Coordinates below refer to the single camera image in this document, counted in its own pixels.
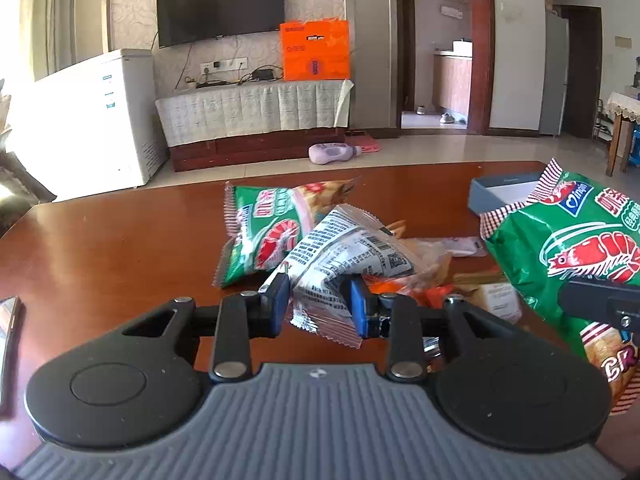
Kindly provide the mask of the white labelled brown snack packet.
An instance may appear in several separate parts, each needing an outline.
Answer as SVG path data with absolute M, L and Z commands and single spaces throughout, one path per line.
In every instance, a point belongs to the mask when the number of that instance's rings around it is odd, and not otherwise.
M 506 322 L 522 317 L 520 296 L 500 270 L 454 274 L 454 292 Z

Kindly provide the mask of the green shrimp cracker bag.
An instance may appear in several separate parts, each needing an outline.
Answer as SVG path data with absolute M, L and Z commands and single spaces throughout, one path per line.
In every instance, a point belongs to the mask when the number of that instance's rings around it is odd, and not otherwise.
M 213 284 L 228 287 L 270 272 L 337 205 L 355 180 L 319 181 L 280 188 L 224 186 L 224 244 Z
M 533 192 L 480 215 L 488 252 L 525 303 L 605 376 L 612 414 L 639 395 L 639 332 L 563 311 L 572 278 L 639 284 L 639 205 L 626 194 L 548 163 Z

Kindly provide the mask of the silver printed snack packet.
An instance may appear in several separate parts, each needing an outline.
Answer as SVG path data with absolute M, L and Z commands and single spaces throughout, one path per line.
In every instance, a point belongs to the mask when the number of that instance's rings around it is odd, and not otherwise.
M 265 292 L 279 274 L 290 280 L 291 324 L 350 348 L 363 336 L 356 313 L 340 286 L 349 275 L 432 278 L 447 261 L 436 248 L 413 248 L 377 218 L 352 205 L 335 206 L 259 287 Z

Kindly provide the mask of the red orange snack packet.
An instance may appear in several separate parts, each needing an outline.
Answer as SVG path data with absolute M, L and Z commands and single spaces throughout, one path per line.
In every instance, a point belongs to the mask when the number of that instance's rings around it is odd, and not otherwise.
M 431 282 L 413 281 L 403 278 L 377 278 L 366 276 L 364 278 L 372 294 L 401 294 L 416 300 L 421 307 L 440 309 L 445 298 L 456 291 L 456 286 L 451 284 L 434 285 Z

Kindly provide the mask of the clear long candy packet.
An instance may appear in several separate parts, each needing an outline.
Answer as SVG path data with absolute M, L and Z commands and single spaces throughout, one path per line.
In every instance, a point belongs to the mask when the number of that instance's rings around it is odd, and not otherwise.
M 487 250 L 477 236 L 439 237 L 439 238 L 405 238 L 404 243 L 417 255 L 449 254 L 452 258 L 484 257 Z

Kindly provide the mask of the grey shallow cardboard box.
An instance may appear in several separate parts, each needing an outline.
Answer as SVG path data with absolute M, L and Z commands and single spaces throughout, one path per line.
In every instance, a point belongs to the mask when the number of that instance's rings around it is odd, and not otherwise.
M 500 174 L 475 178 L 468 197 L 470 211 L 479 216 L 488 211 L 526 200 L 541 177 L 541 172 L 528 174 Z

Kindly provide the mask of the dining table with lace cloth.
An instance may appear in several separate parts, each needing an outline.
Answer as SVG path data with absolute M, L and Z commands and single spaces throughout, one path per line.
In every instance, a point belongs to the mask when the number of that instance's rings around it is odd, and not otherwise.
M 613 118 L 613 133 L 608 148 L 608 161 L 605 174 L 612 177 L 617 159 L 620 158 L 620 170 L 627 171 L 629 155 L 634 141 L 634 126 L 639 123 L 639 100 L 620 92 L 612 92 L 605 105 L 606 114 Z

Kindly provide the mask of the pink floor mat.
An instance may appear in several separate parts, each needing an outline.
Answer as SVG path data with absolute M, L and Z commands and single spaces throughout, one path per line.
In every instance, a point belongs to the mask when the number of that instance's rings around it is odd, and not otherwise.
M 345 141 L 347 144 L 358 148 L 362 154 L 377 153 L 380 150 L 380 144 L 369 133 L 363 131 L 354 131 L 345 133 Z

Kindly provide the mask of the tv cabinet with lace cloth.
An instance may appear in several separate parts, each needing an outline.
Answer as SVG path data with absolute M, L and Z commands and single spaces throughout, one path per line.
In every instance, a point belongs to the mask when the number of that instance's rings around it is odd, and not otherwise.
M 176 171 L 305 157 L 342 142 L 348 80 L 273 81 L 196 89 L 156 101 Z

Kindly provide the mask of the purple lotion bottle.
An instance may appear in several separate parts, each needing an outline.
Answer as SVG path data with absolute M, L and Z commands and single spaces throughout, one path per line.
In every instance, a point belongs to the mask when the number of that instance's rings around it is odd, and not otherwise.
M 309 160 L 315 165 L 327 165 L 331 162 L 348 162 L 362 154 L 360 146 L 346 143 L 319 143 L 308 148 Z

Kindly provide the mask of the white chest freezer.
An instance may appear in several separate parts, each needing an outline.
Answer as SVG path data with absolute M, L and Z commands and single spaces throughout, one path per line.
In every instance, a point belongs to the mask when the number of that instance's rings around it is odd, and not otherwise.
M 58 200 L 146 185 L 168 159 L 152 52 L 120 49 L 14 96 L 8 150 Z

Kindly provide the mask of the black set-top box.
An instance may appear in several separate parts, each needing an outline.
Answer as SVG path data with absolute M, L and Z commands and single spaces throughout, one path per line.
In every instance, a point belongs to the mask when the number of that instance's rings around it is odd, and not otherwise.
M 250 78 L 252 78 L 252 81 L 273 81 L 277 79 L 277 76 L 273 68 L 261 67 L 253 70 Z

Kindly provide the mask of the orange gift box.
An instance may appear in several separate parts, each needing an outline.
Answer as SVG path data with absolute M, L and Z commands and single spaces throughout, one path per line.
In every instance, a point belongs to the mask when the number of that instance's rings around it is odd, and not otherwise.
M 329 18 L 283 23 L 280 44 L 287 81 L 350 78 L 348 21 Z

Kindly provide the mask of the black wall television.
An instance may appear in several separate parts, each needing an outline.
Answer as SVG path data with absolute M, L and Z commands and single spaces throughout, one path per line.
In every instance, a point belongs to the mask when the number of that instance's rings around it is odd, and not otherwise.
M 156 0 L 162 48 L 230 36 L 276 32 L 285 22 L 284 0 Z

